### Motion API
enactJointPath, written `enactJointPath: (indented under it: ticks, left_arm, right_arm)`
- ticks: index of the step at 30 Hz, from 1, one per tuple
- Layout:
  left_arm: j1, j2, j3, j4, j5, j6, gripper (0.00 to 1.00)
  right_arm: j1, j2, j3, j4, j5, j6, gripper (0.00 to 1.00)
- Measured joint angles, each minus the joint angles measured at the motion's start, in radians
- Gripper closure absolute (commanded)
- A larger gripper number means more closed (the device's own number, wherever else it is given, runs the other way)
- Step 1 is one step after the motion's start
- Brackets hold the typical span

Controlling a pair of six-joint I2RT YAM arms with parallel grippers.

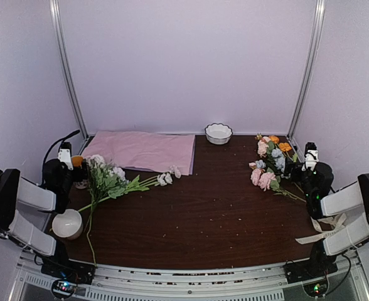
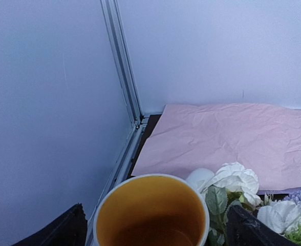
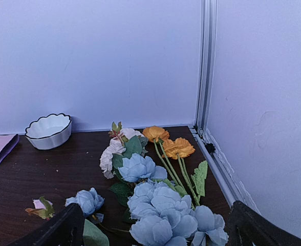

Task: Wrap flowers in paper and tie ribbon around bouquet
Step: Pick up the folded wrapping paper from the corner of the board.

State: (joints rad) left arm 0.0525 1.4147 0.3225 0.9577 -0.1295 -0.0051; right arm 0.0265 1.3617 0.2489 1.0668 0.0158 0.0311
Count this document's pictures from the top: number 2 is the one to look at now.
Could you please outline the purple tissue paper sheet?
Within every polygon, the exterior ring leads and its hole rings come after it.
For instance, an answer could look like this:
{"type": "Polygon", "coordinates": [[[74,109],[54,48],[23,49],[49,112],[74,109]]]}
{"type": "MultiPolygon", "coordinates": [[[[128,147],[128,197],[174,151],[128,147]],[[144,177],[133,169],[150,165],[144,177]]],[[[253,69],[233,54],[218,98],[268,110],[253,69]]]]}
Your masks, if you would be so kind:
{"type": "Polygon", "coordinates": [[[264,195],[264,194],[291,194],[294,192],[298,192],[301,190],[301,187],[298,188],[289,188],[284,190],[259,190],[257,192],[258,195],[264,195]]]}

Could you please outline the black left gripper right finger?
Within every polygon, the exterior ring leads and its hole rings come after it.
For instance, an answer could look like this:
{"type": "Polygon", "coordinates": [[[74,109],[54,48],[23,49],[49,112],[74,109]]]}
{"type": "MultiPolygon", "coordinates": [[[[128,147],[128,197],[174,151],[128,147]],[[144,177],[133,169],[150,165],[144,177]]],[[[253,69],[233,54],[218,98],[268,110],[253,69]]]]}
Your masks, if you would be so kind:
{"type": "Polygon", "coordinates": [[[231,206],[227,216],[228,245],[296,245],[268,228],[242,206],[231,206]]]}

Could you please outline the white purple flower bunch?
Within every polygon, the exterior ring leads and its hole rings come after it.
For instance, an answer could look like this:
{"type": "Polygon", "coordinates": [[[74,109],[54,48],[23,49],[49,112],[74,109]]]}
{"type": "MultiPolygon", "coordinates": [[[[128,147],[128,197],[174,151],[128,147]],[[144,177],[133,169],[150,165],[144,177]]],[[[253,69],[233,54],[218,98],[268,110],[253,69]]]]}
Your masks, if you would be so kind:
{"type": "Polygon", "coordinates": [[[251,169],[225,163],[216,172],[200,168],[186,179],[204,198],[209,210],[207,245],[228,245],[227,221],[231,206],[242,206],[274,232],[301,245],[301,190],[274,200],[273,194],[257,195],[259,180],[251,169]]]}

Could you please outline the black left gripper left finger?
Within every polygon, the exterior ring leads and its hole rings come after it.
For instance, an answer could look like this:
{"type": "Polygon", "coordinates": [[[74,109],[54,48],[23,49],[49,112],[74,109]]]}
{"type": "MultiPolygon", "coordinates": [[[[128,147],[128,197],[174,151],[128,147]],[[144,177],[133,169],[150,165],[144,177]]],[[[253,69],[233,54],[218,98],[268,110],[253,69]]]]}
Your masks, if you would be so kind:
{"type": "Polygon", "coordinates": [[[85,245],[87,220],[82,204],[73,205],[50,224],[15,245],[85,245]]]}

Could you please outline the pink tissue paper sheet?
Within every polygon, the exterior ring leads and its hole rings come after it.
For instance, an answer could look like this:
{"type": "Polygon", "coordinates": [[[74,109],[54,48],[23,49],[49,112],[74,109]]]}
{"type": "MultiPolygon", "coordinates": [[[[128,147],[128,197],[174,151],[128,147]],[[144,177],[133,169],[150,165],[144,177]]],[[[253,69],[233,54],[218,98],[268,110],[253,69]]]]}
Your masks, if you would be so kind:
{"type": "Polygon", "coordinates": [[[301,110],[268,104],[167,105],[133,168],[134,176],[186,178],[239,162],[261,190],[301,187],[301,110]]]}

